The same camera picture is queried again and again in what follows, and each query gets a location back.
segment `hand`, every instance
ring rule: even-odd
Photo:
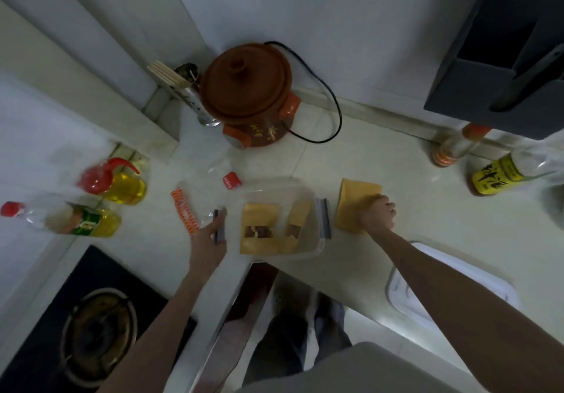
[[[225,222],[225,213],[221,213],[211,224],[203,227],[190,238],[189,274],[206,283],[227,253],[227,242],[215,244],[212,234]]]
[[[377,234],[394,227],[396,213],[395,203],[390,203],[387,196],[380,196],[374,200],[368,209],[360,212],[360,225],[368,234]]]

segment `right arm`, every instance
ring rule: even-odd
[[[379,197],[360,222],[384,250],[476,379],[491,392],[564,392],[564,346],[484,286],[391,231]]]

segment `yellow label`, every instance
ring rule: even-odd
[[[519,185],[523,180],[525,177],[515,167],[510,154],[488,164],[472,175],[472,183],[476,191],[486,196],[510,189]]]

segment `left arm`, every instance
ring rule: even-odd
[[[190,269],[174,296],[102,384],[98,393],[161,393],[173,367],[182,333],[200,292],[225,256],[225,242],[211,239],[217,217],[191,238]]]

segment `burner ring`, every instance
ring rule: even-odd
[[[137,314],[114,288],[96,289],[73,308],[63,327],[59,354],[67,377],[99,387],[137,339]]]

